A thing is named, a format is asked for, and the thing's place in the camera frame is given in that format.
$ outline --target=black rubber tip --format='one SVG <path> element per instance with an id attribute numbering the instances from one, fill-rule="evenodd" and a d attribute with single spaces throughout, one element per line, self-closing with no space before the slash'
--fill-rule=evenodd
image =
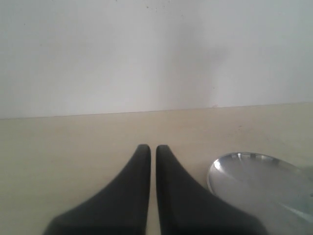
<path id="1" fill-rule="evenodd" d="M 256 218 L 195 181 L 167 145 L 156 149 L 156 193 L 162 235 L 267 234 Z"/>
<path id="2" fill-rule="evenodd" d="M 150 148 L 142 144 L 110 184 L 53 219 L 44 235 L 144 235 L 150 173 Z"/>

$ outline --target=black object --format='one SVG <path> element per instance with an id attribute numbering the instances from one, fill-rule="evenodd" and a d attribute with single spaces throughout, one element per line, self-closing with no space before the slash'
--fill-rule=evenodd
<path id="1" fill-rule="evenodd" d="M 53 219 L 44 235 L 144 235 L 150 172 L 150 148 L 139 145 L 110 184 L 88 201 Z"/>
<path id="2" fill-rule="evenodd" d="M 162 235 L 267 234 L 256 218 L 195 181 L 167 145 L 156 149 L 156 194 Z"/>

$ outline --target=white wall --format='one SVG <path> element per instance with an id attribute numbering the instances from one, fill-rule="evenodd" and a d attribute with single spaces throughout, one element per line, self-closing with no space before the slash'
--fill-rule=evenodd
<path id="1" fill-rule="evenodd" d="M 313 101 L 312 0 L 1 0 L 0 118 Z"/>

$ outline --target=table surface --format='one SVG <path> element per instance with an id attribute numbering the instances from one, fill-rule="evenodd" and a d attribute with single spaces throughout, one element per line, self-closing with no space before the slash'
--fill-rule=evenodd
<path id="1" fill-rule="evenodd" d="M 211 163 L 236 151 L 311 174 L 313 104 L 0 120 L 0 234 L 41 234 L 111 181 L 140 143 L 152 149 L 147 234 L 158 235 L 157 145 L 170 145 L 204 187 Z"/>

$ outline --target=shiny metal surface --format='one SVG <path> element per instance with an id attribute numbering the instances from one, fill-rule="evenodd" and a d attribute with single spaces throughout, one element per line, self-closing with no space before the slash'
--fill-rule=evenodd
<path id="1" fill-rule="evenodd" d="M 313 234 L 313 181 L 295 166 L 258 153 L 230 153 L 208 170 L 217 197 L 254 215 L 271 235 Z"/>

